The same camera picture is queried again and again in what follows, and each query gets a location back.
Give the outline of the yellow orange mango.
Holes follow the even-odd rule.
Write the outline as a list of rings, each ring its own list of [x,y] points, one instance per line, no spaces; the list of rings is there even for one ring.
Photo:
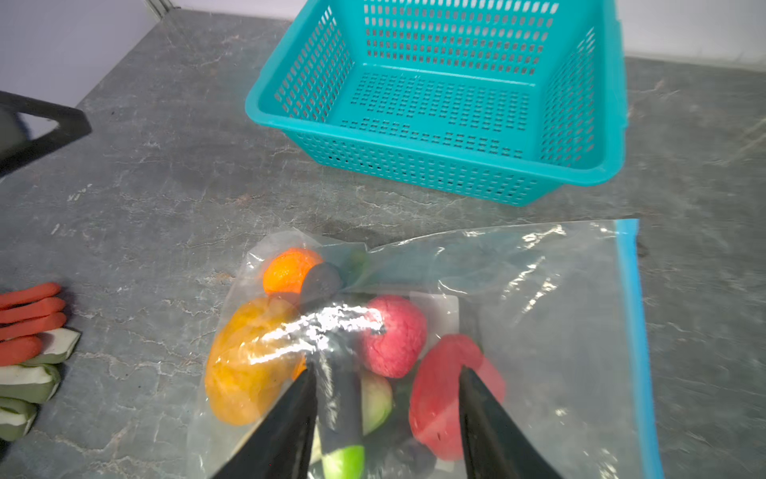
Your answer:
[[[256,423],[289,381],[306,369],[285,329],[297,309],[278,297],[248,301],[213,341],[205,368],[205,393],[217,419],[233,426]]]

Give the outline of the white radish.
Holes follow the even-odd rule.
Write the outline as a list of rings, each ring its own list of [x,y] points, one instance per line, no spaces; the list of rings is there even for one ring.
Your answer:
[[[310,464],[334,453],[363,450],[363,439],[393,410],[393,390],[380,375],[360,370],[317,371],[317,421]]]

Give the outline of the clear zip top bag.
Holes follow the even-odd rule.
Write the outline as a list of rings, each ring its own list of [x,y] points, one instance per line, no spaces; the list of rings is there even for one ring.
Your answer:
[[[245,256],[193,478],[660,478],[636,220]]]

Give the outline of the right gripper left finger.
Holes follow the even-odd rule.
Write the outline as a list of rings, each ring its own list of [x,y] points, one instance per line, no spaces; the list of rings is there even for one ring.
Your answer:
[[[316,378],[310,366],[213,478],[307,477],[316,419]]]

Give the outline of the pink red round fruit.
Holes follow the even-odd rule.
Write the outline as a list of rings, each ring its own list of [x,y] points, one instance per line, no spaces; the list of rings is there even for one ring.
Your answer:
[[[387,378],[403,378],[413,368],[427,339],[427,319],[409,299],[381,295],[369,301],[370,329],[362,335],[366,369]]]

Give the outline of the teal plastic basket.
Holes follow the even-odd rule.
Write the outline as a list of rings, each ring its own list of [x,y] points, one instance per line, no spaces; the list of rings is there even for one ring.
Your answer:
[[[245,101],[321,165],[524,207],[626,155],[611,1],[311,1]]]

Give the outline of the small red pepper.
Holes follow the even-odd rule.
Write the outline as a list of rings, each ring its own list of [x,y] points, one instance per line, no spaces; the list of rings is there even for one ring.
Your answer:
[[[504,378],[470,337],[446,335],[429,350],[413,382],[409,424],[415,439],[444,461],[463,457],[459,377],[464,366],[476,371],[498,401],[506,397]]]

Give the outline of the small orange fruit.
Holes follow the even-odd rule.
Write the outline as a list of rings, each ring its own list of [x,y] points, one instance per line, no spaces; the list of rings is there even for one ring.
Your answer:
[[[267,295],[299,295],[308,273],[324,259],[312,249],[287,249],[267,266],[263,289]]]

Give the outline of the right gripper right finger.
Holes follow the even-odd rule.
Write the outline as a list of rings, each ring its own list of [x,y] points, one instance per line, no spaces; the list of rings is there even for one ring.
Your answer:
[[[473,369],[459,377],[459,417],[469,478],[561,479]]]

